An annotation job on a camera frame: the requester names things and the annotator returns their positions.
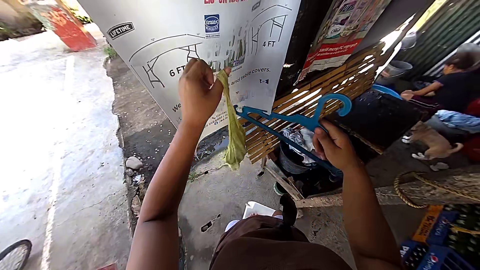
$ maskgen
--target corrugated metal wall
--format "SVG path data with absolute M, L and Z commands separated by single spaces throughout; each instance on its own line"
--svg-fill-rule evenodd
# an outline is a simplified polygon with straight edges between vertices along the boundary
M 472 37 L 467 39 L 464 43 L 475 43 L 480 45 L 480 31 L 476 32 L 473 34 Z M 440 62 L 438 62 L 436 65 L 434 65 L 431 69 L 429 69 L 427 72 L 425 72 L 424 75 L 426 76 L 434 76 L 434 77 L 439 77 L 443 75 L 443 70 L 444 70 L 444 63 L 445 61 L 452 56 L 456 52 L 456 49 L 449 53 L 445 58 L 443 58 Z
M 409 80 L 423 75 L 480 30 L 480 0 L 449 0 L 417 32 L 415 47 L 395 60 L 409 62 Z

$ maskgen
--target coiled rope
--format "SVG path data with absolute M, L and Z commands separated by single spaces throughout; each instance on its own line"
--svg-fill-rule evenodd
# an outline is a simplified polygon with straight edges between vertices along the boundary
M 421 208 L 426 208 L 428 206 L 428 204 L 422 204 L 422 205 L 416 204 L 409 197 L 407 197 L 403 193 L 403 191 L 400 189 L 400 178 L 403 177 L 404 175 L 407 175 L 407 174 L 410 174 L 413 177 L 417 178 L 418 180 L 424 182 L 425 184 L 429 184 L 429 185 L 431 185 L 433 187 L 436 187 L 438 189 L 442 189 L 442 190 L 445 190 L 445 191 L 450 192 L 452 194 L 455 194 L 455 195 L 458 195 L 458 196 L 462 196 L 462 197 L 480 202 L 480 198 L 473 197 L 473 196 L 471 196 L 471 195 L 469 195 L 469 194 L 467 194 L 467 193 L 465 193 L 461 190 L 458 190 L 456 188 L 450 188 L 450 187 L 446 187 L 444 185 L 440 185 L 440 184 L 438 184 L 438 183 L 436 183 L 432 180 L 429 180 L 429 179 L 426 179 L 426 178 L 420 176 L 419 173 L 422 173 L 422 172 L 404 172 L 404 173 L 401 173 L 395 178 L 395 181 L 393 182 L 393 187 L 394 187 L 397 195 L 400 197 L 400 199 L 402 199 L 406 204 L 410 205 L 411 207 L 421 209 Z

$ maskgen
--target black shirt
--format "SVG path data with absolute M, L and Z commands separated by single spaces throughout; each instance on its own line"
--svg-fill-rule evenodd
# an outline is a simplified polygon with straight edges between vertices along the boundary
M 436 81 L 443 86 L 435 91 L 434 99 L 444 110 L 463 113 L 480 92 L 480 76 L 472 72 L 450 73 Z

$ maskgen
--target blue plastic hanger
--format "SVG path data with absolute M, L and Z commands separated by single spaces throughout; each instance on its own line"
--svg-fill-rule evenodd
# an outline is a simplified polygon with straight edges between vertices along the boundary
M 266 131 L 270 132 L 271 134 L 277 136 L 280 140 L 286 142 L 287 144 L 291 145 L 298 151 L 302 152 L 303 154 L 307 155 L 309 158 L 313 159 L 315 162 L 317 162 L 319 165 L 322 167 L 326 168 L 331 172 L 332 175 L 334 176 L 340 176 L 342 174 L 342 171 L 334 167 L 330 162 L 326 160 L 322 160 L 313 153 L 307 151 L 305 148 L 299 146 L 292 140 L 288 139 L 287 137 L 283 136 L 283 134 L 273 130 L 269 126 L 263 124 L 260 121 L 255 120 L 254 118 L 250 117 L 248 114 L 249 113 L 257 113 L 260 116 L 262 116 L 265 119 L 271 120 L 271 119 L 281 119 L 285 120 L 288 122 L 292 123 L 298 123 L 304 127 L 306 127 L 308 130 L 311 130 L 315 132 L 315 128 L 321 127 L 323 130 L 327 131 L 319 122 L 320 115 L 322 114 L 322 109 L 324 107 L 324 104 L 330 100 L 330 99 L 338 99 L 343 102 L 343 107 L 339 108 L 337 110 L 338 115 L 340 116 L 345 116 L 347 115 L 350 110 L 352 109 L 352 101 L 345 95 L 343 94 L 327 94 L 324 95 L 323 97 L 318 99 L 318 105 L 317 108 L 315 109 L 315 113 L 312 117 L 307 117 L 301 114 L 294 114 L 294 115 L 283 115 L 279 113 L 272 112 L 270 114 L 267 114 L 265 110 L 260 110 L 248 106 L 243 106 L 241 112 L 237 109 L 238 105 L 234 105 L 235 112 L 237 115 L 245 118 L 246 120 L 252 122 L 253 124 L 265 129 Z

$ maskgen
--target green cloth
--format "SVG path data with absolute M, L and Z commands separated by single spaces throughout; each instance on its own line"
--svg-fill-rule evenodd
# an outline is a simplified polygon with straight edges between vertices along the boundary
M 225 155 L 225 163 L 230 166 L 232 170 L 237 170 L 240 167 L 240 162 L 247 154 L 245 147 L 245 129 L 240 124 L 238 117 L 230 100 L 230 90 L 228 88 L 228 75 L 222 70 L 216 76 L 223 84 L 223 95 L 227 100 L 228 109 L 228 148 Z

